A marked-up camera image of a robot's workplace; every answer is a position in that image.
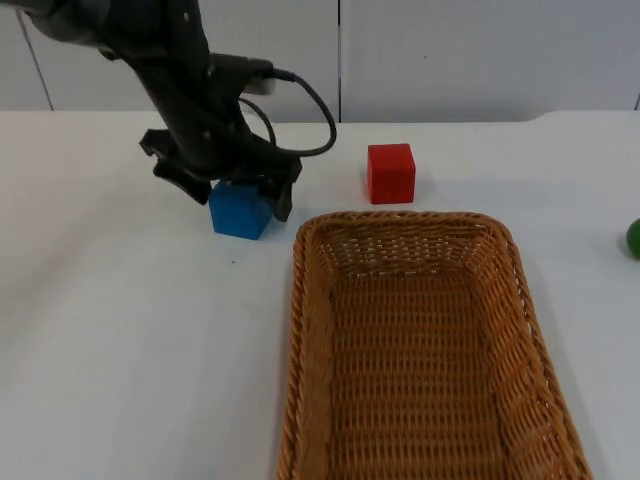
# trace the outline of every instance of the white tabletop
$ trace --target white tabletop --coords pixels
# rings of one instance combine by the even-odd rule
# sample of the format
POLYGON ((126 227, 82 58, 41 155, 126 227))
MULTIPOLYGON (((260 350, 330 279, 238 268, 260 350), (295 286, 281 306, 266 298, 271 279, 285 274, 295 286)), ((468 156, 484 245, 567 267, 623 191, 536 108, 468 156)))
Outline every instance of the white tabletop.
MULTIPOLYGON (((160 125, 0 114, 0 478, 273 478, 295 233, 372 209, 366 147, 403 142, 406 208, 510 227, 596 478, 637 478, 640 263, 620 240, 640 217, 640 115, 343 125, 259 242, 214 235, 207 208, 152 176, 137 143, 160 125)), ((277 132, 295 147, 327 135, 277 132)))

